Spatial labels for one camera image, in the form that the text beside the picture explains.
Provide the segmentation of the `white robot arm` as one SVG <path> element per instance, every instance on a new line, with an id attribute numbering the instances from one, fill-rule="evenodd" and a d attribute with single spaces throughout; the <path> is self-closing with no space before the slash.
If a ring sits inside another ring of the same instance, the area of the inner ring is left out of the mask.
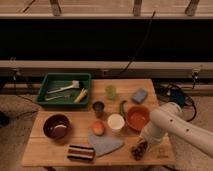
<path id="1" fill-rule="evenodd" d="M 149 144 L 159 144 L 166 133 L 172 133 L 213 158 L 213 133 L 181 119 L 181 113 L 181 107 L 174 102 L 155 108 L 140 137 Z"/>

